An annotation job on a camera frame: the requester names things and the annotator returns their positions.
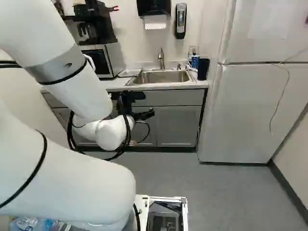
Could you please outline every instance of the wall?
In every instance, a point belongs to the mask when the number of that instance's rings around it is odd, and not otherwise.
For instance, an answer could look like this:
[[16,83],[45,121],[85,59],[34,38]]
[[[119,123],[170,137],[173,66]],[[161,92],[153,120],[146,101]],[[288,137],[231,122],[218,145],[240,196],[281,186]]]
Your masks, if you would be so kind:
[[[0,50],[0,60],[11,59]],[[23,69],[0,69],[0,99],[14,116],[68,147],[66,132],[40,93],[41,86]]]
[[[200,44],[202,55],[217,55],[223,17],[220,8],[227,0],[172,0],[171,19],[164,30],[146,31],[138,16],[136,0],[103,0],[106,6],[118,5],[120,11],[112,12],[115,34],[121,43],[128,68],[141,62],[158,67],[159,48],[165,52],[166,61],[187,59],[188,48]],[[187,3],[187,31],[185,39],[174,37],[174,15],[177,3]]]
[[308,107],[274,158],[274,163],[308,209]]

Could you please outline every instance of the plastic bag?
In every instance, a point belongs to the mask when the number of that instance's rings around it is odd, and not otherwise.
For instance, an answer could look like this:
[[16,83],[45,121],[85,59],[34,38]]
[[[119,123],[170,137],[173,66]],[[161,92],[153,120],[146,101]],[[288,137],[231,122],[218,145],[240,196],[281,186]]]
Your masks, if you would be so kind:
[[43,218],[13,218],[10,222],[10,231],[60,231],[63,222]]

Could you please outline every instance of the coffee maker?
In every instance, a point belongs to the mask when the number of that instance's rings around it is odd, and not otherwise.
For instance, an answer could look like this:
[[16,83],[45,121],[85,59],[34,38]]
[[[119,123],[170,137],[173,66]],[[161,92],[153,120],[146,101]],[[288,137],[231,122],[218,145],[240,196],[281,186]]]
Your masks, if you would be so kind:
[[110,11],[103,2],[86,0],[74,5],[75,16],[62,16],[78,45],[95,45],[117,42]]

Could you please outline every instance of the faucet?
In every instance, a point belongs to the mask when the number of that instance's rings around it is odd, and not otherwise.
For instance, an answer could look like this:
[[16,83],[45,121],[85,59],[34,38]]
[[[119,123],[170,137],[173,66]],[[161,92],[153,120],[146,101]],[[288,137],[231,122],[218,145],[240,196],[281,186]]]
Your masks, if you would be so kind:
[[165,55],[163,48],[160,48],[160,53],[158,54],[158,60],[160,62],[160,69],[165,70]]

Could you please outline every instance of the baseboard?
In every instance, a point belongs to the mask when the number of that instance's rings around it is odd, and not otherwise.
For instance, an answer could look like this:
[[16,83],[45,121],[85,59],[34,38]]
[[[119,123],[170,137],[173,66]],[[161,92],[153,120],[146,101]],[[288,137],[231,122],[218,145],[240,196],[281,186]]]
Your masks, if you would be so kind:
[[200,162],[201,165],[219,165],[219,166],[256,166],[265,167],[262,163],[231,163],[231,162]]
[[287,193],[287,195],[291,199],[292,203],[298,210],[299,214],[302,216],[302,218],[308,225],[308,210],[304,206],[301,199],[297,196],[292,186],[289,184],[286,178],[284,178],[283,174],[280,172],[279,168],[275,165],[272,159],[268,162],[268,166],[270,168],[270,171],[274,175],[274,177],[277,179],[281,187],[284,189],[284,191]]
[[[98,146],[87,147],[79,146],[79,150],[84,152],[102,152],[102,149]],[[126,152],[145,152],[145,153],[195,153],[195,147],[126,147]]]

